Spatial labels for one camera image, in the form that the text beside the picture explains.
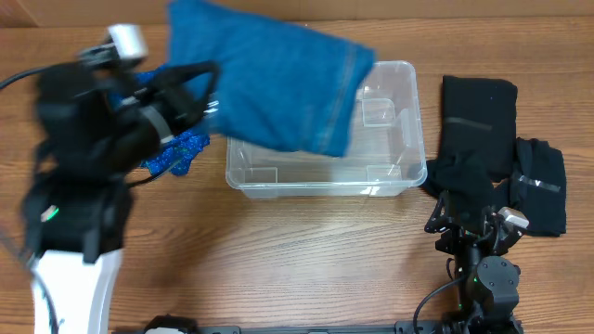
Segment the small black garment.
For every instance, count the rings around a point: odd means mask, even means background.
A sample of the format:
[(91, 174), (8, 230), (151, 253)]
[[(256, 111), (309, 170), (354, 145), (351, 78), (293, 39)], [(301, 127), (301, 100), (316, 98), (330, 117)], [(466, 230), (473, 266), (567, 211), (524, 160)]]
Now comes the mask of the small black garment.
[(427, 171), (421, 188), (435, 198), (447, 191), (461, 220), (478, 221), (483, 209), (493, 204), (494, 187), (482, 160), (474, 152), (440, 155), (427, 161)]

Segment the blue sequin cloth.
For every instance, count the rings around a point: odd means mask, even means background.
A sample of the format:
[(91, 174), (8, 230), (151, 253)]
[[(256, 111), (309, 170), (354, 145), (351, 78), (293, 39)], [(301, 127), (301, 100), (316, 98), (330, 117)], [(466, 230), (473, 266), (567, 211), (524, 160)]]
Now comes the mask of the blue sequin cloth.
[[(164, 67), (171, 66), (161, 66), (153, 71), (134, 73), (132, 75), (136, 84), (134, 92)], [(195, 97), (200, 97), (203, 95), (208, 81), (209, 77), (202, 75), (186, 83), (185, 87)], [(199, 124), (177, 135), (168, 145), (161, 146), (157, 133), (144, 117), (130, 115), (126, 111), (124, 113), (132, 122), (130, 132), (123, 138), (125, 157), (131, 160), (132, 166), (149, 170), (153, 177), (163, 173), (172, 173), (177, 176), (187, 174), (191, 162), (210, 144), (210, 137), (202, 134), (199, 129), (206, 114)]]

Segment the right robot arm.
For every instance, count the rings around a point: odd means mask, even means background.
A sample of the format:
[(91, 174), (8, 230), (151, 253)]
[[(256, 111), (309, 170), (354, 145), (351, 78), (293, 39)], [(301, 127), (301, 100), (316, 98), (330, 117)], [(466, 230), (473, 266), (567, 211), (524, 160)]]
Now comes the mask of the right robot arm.
[(433, 333), (522, 333), (513, 315), (519, 303), (521, 269), (504, 258), (529, 226), (523, 213), (503, 207), (483, 208), (476, 224), (465, 223), (455, 210), (450, 194), (440, 194), (424, 227), (438, 234), (435, 248), (449, 254), (454, 267), (447, 267), (450, 281), (426, 296), (413, 315), (413, 329), (420, 332), (419, 314), (425, 303), (437, 294), (455, 288), (456, 312), (445, 313), (433, 325)]

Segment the blue denim jeans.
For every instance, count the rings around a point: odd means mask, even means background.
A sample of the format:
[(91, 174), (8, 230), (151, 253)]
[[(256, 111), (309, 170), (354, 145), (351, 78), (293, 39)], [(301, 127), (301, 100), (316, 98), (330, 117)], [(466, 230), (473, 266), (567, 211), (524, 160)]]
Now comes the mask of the blue denim jeans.
[(345, 156), (373, 49), (209, 1), (168, 6), (168, 65), (214, 61), (217, 106), (200, 129), (277, 151)]

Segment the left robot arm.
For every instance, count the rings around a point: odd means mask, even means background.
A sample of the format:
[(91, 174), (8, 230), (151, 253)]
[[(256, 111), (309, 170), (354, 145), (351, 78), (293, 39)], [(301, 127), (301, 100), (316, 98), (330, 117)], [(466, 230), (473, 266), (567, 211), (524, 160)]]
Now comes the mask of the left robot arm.
[(104, 333), (134, 204), (126, 176), (201, 122), (219, 76), (203, 61), (140, 83), (125, 67), (82, 61), (42, 71), (35, 111), (46, 138), (22, 202), (35, 329)]

